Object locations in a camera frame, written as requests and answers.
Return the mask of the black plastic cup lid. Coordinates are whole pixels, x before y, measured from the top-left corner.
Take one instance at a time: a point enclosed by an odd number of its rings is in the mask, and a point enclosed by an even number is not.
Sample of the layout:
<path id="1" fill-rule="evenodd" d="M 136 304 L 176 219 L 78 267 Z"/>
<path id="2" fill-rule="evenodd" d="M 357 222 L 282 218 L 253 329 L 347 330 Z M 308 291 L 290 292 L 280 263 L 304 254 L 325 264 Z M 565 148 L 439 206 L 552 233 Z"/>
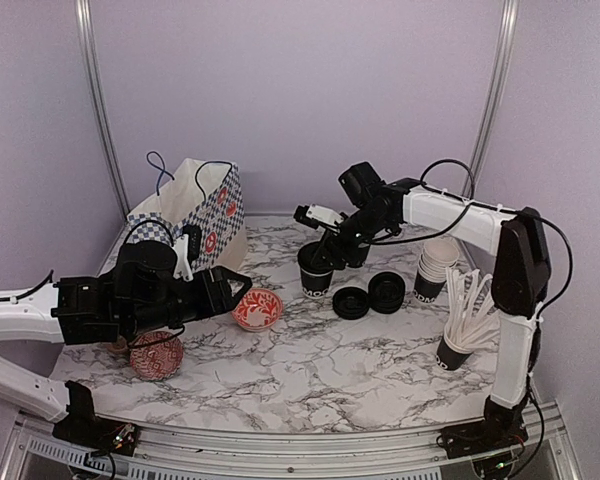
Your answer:
<path id="1" fill-rule="evenodd" d="M 302 271 L 312 275 L 326 275 L 334 271 L 334 268 L 319 250 L 319 242 L 311 242 L 300 248 L 297 260 Z"/>

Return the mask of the black paper coffee cup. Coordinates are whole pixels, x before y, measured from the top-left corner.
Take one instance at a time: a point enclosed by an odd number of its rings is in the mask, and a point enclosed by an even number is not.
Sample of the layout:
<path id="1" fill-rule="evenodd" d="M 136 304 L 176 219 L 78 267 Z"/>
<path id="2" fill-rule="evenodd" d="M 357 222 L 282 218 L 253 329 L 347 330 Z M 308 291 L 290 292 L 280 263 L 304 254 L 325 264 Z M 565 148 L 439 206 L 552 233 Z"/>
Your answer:
<path id="1" fill-rule="evenodd" d="M 300 269 L 300 280 L 303 294 L 312 299 L 324 297 L 331 285 L 333 272 L 326 275 L 312 275 Z"/>

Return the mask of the stack of black lids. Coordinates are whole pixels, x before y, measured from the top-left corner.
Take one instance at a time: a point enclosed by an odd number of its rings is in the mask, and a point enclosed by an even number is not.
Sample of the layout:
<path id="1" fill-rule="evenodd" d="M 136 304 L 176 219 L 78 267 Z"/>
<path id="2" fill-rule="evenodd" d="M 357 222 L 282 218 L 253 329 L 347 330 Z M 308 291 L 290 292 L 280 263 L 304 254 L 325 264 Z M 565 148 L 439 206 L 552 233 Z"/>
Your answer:
<path id="1" fill-rule="evenodd" d="M 374 275 L 368 283 L 370 308 L 381 314 L 397 312 L 402 306 L 405 293 L 405 281 L 391 271 Z"/>

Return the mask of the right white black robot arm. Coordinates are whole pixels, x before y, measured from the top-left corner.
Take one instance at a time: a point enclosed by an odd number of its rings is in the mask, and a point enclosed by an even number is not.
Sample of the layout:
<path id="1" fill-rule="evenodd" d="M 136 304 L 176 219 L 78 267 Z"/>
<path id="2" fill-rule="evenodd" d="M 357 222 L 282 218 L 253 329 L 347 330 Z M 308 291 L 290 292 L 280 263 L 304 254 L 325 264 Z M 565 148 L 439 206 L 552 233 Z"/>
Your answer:
<path id="1" fill-rule="evenodd" d="M 398 245 L 404 224 L 450 235 L 495 259 L 491 296 L 500 314 L 500 343 L 495 381 L 486 401 L 494 410 L 481 419 L 475 438 L 495 448 L 514 431 L 507 411 L 527 401 L 531 372 L 539 351 L 538 324 L 557 301 L 548 294 L 552 267 L 545 230 L 553 222 L 536 210 L 510 210 L 448 193 L 423 177 L 391 183 L 368 162 L 351 166 L 339 183 L 356 210 L 350 215 L 318 205 L 299 206 L 294 218 L 324 234 L 319 255 L 329 267 L 358 268 L 372 245 Z"/>

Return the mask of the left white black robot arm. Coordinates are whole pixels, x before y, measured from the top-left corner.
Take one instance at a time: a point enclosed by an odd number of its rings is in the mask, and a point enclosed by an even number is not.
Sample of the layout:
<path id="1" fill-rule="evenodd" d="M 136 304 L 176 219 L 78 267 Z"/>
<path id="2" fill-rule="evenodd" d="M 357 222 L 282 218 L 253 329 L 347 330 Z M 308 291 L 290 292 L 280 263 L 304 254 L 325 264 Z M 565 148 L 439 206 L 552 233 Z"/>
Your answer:
<path id="1" fill-rule="evenodd" d="M 32 289 L 0 294 L 0 341 L 53 344 L 114 343 L 131 350 L 140 337 L 234 310 L 252 287 L 249 277 L 218 265 L 194 272 L 186 246 L 158 241 L 125 243 L 114 267 L 98 277 L 46 277 Z M 91 391 L 73 381 L 52 381 L 0 358 L 0 397 L 55 424 L 65 423 L 86 445 L 105 438 Z"/>

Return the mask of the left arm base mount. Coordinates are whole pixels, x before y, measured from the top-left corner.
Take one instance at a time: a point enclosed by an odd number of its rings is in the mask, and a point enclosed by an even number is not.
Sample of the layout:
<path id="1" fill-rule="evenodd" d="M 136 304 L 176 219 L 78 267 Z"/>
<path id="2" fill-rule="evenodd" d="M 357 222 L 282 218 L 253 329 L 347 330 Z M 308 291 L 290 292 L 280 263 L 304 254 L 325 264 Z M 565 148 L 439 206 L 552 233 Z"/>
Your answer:
<path id="1" fill-rule="evenodd" d="M 136 449 L 139 427 L 134 423 L 103 418 L 95 413 L 91 391 L 75 381 L 67 381 L 67 415 L 54 424 L 56 439 L 99 452 L 131 457 Z"/>

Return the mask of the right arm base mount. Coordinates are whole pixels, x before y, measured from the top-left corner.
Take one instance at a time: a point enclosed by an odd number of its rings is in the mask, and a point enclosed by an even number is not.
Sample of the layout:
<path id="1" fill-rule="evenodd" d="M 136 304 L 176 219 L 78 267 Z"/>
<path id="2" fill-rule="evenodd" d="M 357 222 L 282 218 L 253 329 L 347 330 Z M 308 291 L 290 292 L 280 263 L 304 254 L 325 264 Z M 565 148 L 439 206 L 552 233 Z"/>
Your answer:
<path id="1" fill-rule="evenodd" d="M 506 408 L 488 397 L 481 420 L 444 427 L 436 443 L 448 459 L 524 444 L 529 436 L 522 412 L 528 401 L 529 395 L 525 394 L 520 403 Z"/>

